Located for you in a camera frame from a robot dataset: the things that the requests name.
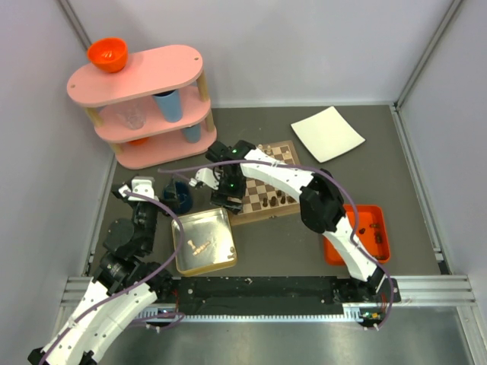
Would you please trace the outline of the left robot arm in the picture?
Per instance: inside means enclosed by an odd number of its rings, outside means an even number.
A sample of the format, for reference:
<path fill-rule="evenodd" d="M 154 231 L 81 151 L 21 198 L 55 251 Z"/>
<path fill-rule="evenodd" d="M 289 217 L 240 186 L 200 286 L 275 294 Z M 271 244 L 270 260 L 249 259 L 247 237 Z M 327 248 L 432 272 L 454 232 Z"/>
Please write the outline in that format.
<path fill-rule="evenodd" d="M 30 352 L 31 364 L 98 364 L 145 307 L 172 294 L 160 264 L 142 261 L 153 251 L 161 211 L 154 179 L 135 177 L 114 185 L 112 193 L 131 207 L 132 216 L 109 226 L 106 253 L 81 301 L 55 338 Z"/>

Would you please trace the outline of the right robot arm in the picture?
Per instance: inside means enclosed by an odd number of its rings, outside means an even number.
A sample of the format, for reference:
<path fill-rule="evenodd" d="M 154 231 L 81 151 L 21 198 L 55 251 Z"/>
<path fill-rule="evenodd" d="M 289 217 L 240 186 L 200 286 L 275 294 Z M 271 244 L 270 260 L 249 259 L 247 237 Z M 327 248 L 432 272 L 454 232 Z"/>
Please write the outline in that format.
<path fill-rule="evenodd" d="M 332 243 L 357 280 L 355 292 L 361 299 L 371 301 L 382 293 L 387 275 L 361 243 L 358 223 L 351 223 L 345 212 L 345 193 L 328 172 L 281 162 L 245 141 L 234 147 L 216 141 L 206 158 L 212 163 L 197 171 L 196 180 L 213 190 L 213 204 L 239 213 L 248 179 L 272 186 L 299 204 L 308 229 Z"/>

